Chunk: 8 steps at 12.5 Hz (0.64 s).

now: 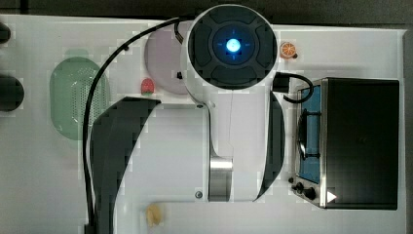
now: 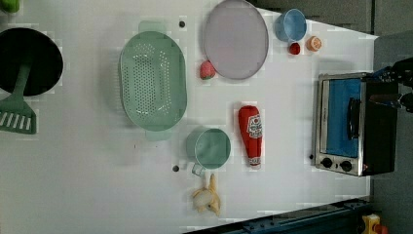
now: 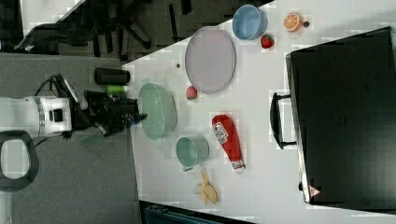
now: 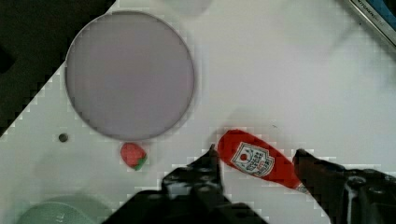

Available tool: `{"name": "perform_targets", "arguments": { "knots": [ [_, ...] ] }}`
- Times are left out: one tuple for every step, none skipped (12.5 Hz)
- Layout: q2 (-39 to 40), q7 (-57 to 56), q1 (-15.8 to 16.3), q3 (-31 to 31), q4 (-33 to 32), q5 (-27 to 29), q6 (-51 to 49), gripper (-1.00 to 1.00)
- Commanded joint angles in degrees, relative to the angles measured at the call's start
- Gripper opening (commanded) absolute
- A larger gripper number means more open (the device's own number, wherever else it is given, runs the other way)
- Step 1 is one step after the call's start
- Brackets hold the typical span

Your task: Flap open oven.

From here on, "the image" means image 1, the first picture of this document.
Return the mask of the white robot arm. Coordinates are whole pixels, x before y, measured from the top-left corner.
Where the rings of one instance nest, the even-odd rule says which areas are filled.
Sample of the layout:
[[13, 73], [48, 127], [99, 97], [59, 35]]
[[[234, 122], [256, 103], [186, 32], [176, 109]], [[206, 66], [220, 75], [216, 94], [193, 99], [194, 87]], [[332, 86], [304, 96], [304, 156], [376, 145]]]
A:
[[206, 151], [161, 166], [161, 177], [137, 177], [137, 142], [157, 99], [124, 97], [94, 122], [90, 153], [103, 160], [95, 187], [95, 234], [133, 234], [135, 216], [153, 202], [253, 202], [280, 173], [282, 108], [272, 92], [279, 60], [276, 34], [256, 11], [212, 7], [191, 24], [181, 71], [191, 99], [207, 117]]

